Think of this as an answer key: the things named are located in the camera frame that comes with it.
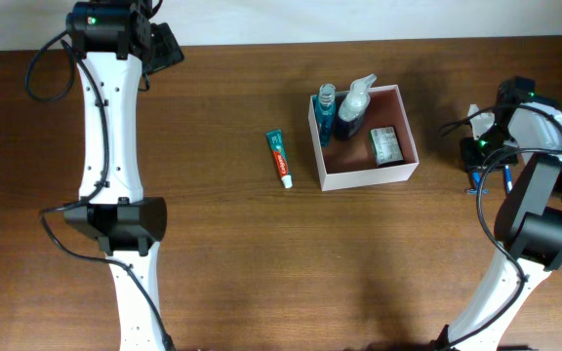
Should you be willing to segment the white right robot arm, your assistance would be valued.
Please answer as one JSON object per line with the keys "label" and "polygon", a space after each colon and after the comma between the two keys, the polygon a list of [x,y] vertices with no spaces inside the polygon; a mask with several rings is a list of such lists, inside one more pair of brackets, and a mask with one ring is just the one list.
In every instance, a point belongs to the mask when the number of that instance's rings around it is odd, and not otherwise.
{"label": "white right robot arm", "polygon": [[460,142],[479,223],[496,250],[467,307],[445,326],[432,350],[499,350],[534,289],[562,266],[562,110],[534,80],[500,83],[493,105],[471,105]]}

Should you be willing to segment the green mouthwash bottle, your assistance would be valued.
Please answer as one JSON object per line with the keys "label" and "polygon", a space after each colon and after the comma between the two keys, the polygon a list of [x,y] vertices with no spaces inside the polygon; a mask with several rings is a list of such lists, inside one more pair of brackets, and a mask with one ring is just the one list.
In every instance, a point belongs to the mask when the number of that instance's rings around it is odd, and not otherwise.
{"label": "green mouthwash bottle", "polygon": [[320,145],[327,147],[334,127],[336,113],[336,87],[333,84],[323,84],[314,102],[314,112]]}

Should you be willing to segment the blue foam soap dispenser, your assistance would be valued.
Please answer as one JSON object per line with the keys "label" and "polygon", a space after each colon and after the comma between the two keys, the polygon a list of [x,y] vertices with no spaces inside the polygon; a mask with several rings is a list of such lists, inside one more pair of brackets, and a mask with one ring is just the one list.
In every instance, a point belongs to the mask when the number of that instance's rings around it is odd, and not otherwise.
{"label": "blue foam soap dispenser", "polygon": [[354,80],[339,107],[334,136],[349,140],[363,125],[364,115],[370,103],[369,89],[377,80],[376,74]]}

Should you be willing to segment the blue white toothbrush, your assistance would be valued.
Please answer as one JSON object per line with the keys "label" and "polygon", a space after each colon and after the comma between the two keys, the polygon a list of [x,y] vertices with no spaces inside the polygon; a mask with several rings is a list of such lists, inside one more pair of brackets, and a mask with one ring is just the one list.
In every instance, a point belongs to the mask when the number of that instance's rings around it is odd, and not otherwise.
{"label": "blue white toothbrush", "polygon": [[509,194],[512,190],[512,175],[509,165],[505,165],[502,169],[505,193]]}

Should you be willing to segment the green white soap bar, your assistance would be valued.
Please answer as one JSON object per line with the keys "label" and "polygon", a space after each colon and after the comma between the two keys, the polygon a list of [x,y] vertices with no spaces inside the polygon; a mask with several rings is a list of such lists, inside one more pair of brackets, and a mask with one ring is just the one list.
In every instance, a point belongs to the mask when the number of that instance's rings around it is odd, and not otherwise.
{"label": "green white soap bar", "polygon": [[404,163],[402,149],[393,127],[371,129],[369,136],[378,168]]}

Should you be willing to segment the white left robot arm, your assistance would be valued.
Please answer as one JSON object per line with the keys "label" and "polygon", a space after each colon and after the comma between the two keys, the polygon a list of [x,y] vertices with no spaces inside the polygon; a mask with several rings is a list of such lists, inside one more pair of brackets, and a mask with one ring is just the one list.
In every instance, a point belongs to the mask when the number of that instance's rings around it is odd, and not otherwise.
{"label": "white left robot arm", "polygon": [[141,78],[173,64],[157,44],[171,37],[151,19],[153,1],[82,1],[66,18],[84,89],[85,157],[68,225],[95,241],[116,291],[122,350],[172,350],[159,308],[157,260],[167,206],[147,197],[137,159]]}

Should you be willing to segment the blue disposable razor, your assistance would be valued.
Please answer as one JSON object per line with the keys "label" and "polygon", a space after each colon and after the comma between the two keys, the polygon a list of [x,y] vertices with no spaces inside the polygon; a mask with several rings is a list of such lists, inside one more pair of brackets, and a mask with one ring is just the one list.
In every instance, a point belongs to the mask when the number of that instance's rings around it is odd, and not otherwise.
{"label": "blue disposable razor", "polygon": [[471,171],[468,173],[470,180],[470,187],[465,190],[468,195],[476,195],[479,191],[479,183],[481,180],[482,173],[478,170]]}

